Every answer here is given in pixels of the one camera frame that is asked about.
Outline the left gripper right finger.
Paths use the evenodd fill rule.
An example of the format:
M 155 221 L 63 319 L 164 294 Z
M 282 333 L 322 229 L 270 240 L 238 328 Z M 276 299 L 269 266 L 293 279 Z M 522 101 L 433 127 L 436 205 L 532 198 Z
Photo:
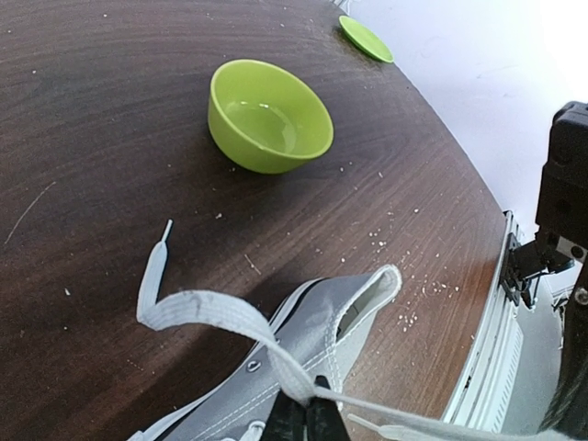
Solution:
M 309 441 L 350 441 L 342 416 L 334 401 L 312 398 L 306 410 Z

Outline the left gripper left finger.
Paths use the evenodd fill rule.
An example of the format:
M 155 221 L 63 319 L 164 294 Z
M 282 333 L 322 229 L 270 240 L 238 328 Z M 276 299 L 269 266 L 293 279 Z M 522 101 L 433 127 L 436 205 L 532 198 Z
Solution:
M 280 391 L 266 420 L 264 441 L 304 441 L 305 439 L 305 407 Z

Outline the grey canvas sneaker red sole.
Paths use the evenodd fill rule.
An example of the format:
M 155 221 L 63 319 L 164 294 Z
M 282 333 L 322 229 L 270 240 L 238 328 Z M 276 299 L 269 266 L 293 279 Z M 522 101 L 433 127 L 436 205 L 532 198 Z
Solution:
M 174 411 L 134 440 L 257 440 L 277 394 L 308 400 L 324 376 L 342 390 L 378 311 L 401 290 L 401 273 L 386 265 L 373 273 L 318 278 L 295 289 L 266 318 L 246 300 L 209 290 L 157 298 L 163 267 L 145 270 L 137 320 L 155 331 L 206 324 L 250 338 L 254 346 L 220 385 Z

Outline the white shoelace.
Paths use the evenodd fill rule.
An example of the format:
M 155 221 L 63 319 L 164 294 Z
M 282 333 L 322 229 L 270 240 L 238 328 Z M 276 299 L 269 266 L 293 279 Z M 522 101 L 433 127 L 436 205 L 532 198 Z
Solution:
M 267 318 L 246 300 L 210 290 L 160 298 L 167 256 L 165 241 L 151 251 L 139 289 L 139 323 L 155 331 L 206 324 L 254 344 L 220 385 L 137 432 L 136 439 L 346 440 L 349 423 L 387 440 L 495 438 L 344 395 L 377 313 L 401 290 L 396 266 L 307 281 Z

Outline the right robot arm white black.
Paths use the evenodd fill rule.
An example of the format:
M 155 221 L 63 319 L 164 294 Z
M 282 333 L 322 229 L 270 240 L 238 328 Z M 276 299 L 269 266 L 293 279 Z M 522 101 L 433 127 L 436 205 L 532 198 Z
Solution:
M 542 170 L 536 223 L 571 244 L 587 247 L 587 105 L 556 112 Z M 565 309 L 560 377 L 541 427 L 574 440 L 587 438 L 587 302 L 576 294 Z

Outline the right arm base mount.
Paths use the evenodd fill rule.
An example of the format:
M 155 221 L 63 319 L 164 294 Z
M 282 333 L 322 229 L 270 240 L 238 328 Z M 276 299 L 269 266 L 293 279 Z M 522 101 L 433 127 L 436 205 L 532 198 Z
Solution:
M 573 259 L 557 250 L 558 241 L 552 232 L 539 231 L 526 244 L 521 244 L 513 232 L 507 235 L 500 284 L 515 306 L 522 301 L 531 310 L 537 302 L 538 284 L 532 292 L 533 282 L 573 267 Z

